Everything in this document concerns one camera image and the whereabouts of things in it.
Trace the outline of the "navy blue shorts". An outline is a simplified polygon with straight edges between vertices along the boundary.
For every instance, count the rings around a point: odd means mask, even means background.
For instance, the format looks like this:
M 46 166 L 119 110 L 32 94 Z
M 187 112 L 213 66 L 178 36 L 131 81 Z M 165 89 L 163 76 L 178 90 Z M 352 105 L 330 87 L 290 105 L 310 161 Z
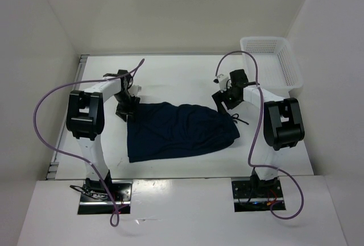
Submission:
M 240 137 L 238 114 L 168 102 L 141 103 L 127 121 L 130 163 L 206 155 L 230 147 Z

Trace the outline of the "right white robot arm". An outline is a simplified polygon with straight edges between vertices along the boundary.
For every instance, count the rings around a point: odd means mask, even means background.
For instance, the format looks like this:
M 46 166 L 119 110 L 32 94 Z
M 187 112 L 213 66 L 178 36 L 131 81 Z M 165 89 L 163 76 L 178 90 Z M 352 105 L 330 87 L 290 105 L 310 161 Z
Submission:
M 253 167 L 249 188 L 254 196 L 261 197 L 278 179 L 278 152 L 295 147 L 305 136 L 299 102 L 295 98 L 275 95 L 256 82 L 250 82 L 243 69 L 234 70 L 228 76 L 218 74 L 214 83 L 220 87 L 212 95 L 219 113 L 227 114 L 242 102 L 259 110 L 259 132 L 263 133 L 267 152 L 259 163 L 265 167 Z

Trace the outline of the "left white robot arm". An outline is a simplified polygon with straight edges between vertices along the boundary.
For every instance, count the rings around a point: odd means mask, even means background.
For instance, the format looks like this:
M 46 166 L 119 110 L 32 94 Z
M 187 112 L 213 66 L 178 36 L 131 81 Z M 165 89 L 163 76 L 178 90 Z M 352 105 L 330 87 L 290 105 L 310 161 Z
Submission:
M 115 114 L 124 122 L 134 120 L 140 102 L 140 86 L 133 86 L 133 76 L 127 70 L 107 73 L 101 82 L 85 90 L 74 90 L 69 95 L 66 127 L 76 138 L 86 166 L 86 179 L 81 192 L 91 198 L 107 200 L 114 187 L 106 165 L 101 144 L 105 128 L 104 103 L 115 98 Z

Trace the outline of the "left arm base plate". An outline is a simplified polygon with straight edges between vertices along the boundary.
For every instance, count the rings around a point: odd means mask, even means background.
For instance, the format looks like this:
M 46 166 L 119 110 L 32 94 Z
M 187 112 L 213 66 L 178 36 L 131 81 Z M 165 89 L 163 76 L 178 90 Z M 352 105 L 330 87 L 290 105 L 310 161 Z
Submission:
M 78 215 L 111 215 L 115 209 L 113 203 L 105 191 L 86 190 L 86 185 L 71 186 L 80 193 Z M 131 211 L 131 181 L 117 181 L 111 185 L 110 192 L 115 200 L 118 213 L 130 214 Z

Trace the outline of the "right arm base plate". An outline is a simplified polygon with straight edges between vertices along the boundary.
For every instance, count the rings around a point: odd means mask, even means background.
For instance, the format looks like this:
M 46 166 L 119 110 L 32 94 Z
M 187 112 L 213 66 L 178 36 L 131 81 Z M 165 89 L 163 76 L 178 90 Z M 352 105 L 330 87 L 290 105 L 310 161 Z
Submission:
M 235 212 L 261 212 L 286 210 L 283 191 L 279 180 L 273 184 L 253 188 L 249 178 L 232 179 L 231 181 L 234 211 Z

